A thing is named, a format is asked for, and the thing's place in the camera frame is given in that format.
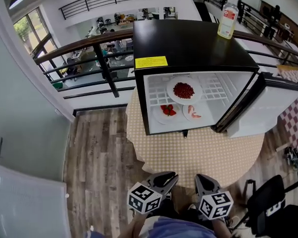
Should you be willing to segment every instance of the wooden floor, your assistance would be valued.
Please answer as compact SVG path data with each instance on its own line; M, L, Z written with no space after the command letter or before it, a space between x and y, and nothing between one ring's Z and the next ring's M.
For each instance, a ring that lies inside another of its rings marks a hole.
M106 237L116 238L131 221L127 209L127 191L149 174L135 156L131 142L126 139L125 108L79 113L71 127L64 181L67 184L68 213L72 237L81 238L94 227ZM235 184L228 187L234 201L245 201L243 191L247 179L259 187L269 178L281 174L285 186L297 180L297 175L275 149L287 142L285 129L278 126L266 133L262 151L254 166ZM181 211L196 200L193 189L177 186L172 193L175 208ZM287 203L298 205L298 189L286 197ZM235 207L232 216L241 217L242 209ZM242 237L251 237L250 231Z

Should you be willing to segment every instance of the wooden handrail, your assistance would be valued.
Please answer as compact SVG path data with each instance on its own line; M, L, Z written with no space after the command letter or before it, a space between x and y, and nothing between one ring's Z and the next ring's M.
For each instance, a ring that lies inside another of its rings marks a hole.
M92 36L77 42L70 43L66 46L63 46L61 48L58 48L56 50L53 50L49 53L47 53L44 56L41 56L37 59L34 59L36 64L41 64L45 61L51 60L53 58L65 55L67 53L84 49L87 47L91 47L93 45L105 43L105 42L111 42L111 41L118 41L122 39L127 39L127 38L132 38L133 37L133 30L132 29L126 29L126 30L121 30L117 32L109 32L106 34L101 34L101 35L96 35Z
M45 61L54 59L56 57L65 55L65 54L73 52L73 51L91 47L93 45L111 42L111 41L122 40L122 39L126 39L126 38L132 38L132 37L133 37L133 29L126 29L126 30L122 30L122 31L109 32L109 33L102 34L102 35L92 36L92 37L83 39L81 41L73 42L73 43L63 46L59 49L53 50L52 52L49 52L46 55L35 59L34 61L36 62L36 64L41 64ZM270 39L267 39L265 37L260 37L258 35L245 33L245 32L241 32L241 31L236 31L236 30L233 32L233 37L235 37L237 39L243 39L243 40L247 40L247 41L253 41L253 42L258 42L261 44L269 45L269 46L284 50L286 52L289 52L295 56L298 56L297 51L295 51L291 48L285 47L285 46L283 46L279 43L276 43Z

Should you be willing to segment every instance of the black chair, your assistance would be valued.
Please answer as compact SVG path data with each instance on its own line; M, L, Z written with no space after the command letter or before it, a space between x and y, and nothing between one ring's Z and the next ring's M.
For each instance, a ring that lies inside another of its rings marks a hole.
M298 237L298 206L285 207L285 195L298 187L298 181L286 189L280 175L268 180L258 190L254 180L247 181L247 184L251 183L253 195L247 201L248 211L233 230L246 222L256 237Z

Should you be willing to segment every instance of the shelf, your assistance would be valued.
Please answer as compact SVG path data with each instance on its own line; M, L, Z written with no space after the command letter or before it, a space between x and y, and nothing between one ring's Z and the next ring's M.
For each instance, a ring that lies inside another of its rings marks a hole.
M169 98L166 90L168 82L176 76L188 76L199 81L203 93L201 101L228 100L225 90L215 73L171 74L148 78L149 104L151 107L176 103Z

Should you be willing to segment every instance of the beige tablecloth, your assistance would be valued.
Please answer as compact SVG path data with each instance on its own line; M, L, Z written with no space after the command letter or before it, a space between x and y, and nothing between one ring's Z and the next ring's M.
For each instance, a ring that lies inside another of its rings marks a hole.
M146 136L137 89L127 106L127 138L137 158L150 172L175 171L178 185L194 188L196 174L216 179L222 187L237 181L256 161L264 134L229 139L209 127L189 130L188 137L173 132Z

